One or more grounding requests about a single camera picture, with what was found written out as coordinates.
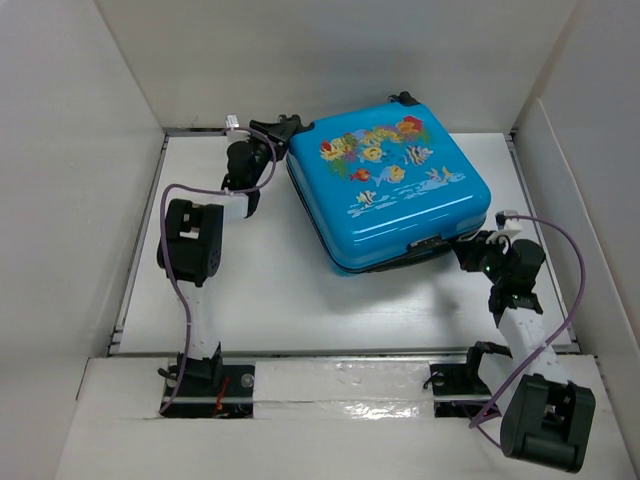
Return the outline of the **blue kids suitcase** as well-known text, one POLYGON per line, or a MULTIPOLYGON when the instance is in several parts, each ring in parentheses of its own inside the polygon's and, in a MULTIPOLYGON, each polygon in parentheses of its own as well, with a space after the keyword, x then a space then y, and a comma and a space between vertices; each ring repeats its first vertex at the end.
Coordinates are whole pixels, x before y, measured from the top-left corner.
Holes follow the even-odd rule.
POLYGON ((491 192, 409 92, 313 121, 286 166, 334 268, 380 272, 424 262, 483 226, 491 192))

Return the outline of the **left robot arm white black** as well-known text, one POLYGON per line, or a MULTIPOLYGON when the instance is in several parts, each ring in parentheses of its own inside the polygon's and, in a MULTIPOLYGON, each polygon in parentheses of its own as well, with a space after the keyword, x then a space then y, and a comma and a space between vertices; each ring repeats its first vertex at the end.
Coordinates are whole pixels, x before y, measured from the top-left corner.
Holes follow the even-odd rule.
POLYGON ((185 312, 185 346, 177 364, 159 374, 174 383, 172 394, 190 386, 201 396, 222 387, 219 334, 208 306, 205 282, 221 264, 227 221, 252 216, 261 188, 272 179, 291 139, 305 126, 294 114, 274 123, 252 120, 241 129, 227 118, 227 172, 218 190, 173 183, 162 193, 157 262, 165 271, 185 312))

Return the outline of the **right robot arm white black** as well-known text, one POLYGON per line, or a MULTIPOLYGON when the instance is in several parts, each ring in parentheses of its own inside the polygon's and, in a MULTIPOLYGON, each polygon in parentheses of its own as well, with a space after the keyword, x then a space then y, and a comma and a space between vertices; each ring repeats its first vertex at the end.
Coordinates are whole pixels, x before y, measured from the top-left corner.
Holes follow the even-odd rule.
POLYGON ((499 445, 506 457, 579 472, 596 400, 569 377, 546 334, 534 292, 546 260, 543 248, 531 240, 481 231, 454 243, 453 250, 462 270, 482 273, 491 282, 488 309, 505 340, 502 345, 477 342, 468 351, 463 384, 474 393, 491 394, 474 424, 498 411, 499 445))

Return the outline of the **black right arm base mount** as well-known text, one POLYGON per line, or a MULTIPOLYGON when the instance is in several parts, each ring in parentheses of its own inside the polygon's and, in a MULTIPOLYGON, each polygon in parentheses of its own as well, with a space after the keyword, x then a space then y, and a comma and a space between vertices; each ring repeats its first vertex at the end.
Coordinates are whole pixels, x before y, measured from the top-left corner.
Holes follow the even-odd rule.
POLYGON ((470 347, 464 363, 436 363, 429 367, 424 390, 434 396, 436 418, 473 418, 491 396, 490 389, 479 377, 480 361, 497 354, 511 359, 508 347, 478 341, 470 347))

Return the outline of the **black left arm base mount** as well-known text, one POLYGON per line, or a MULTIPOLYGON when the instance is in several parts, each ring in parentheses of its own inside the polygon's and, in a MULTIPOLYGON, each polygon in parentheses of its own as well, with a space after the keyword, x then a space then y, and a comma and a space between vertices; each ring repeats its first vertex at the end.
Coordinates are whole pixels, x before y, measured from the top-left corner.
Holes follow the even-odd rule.
POLYGON ((178 370, 178 365, 158 369, 165 380, 162 417, 220 420, 253 417, 254 365, 219 363, 212 372, 207 372, 207 367, 188 366, 176 397, 165 407, 175 389, 178 370))

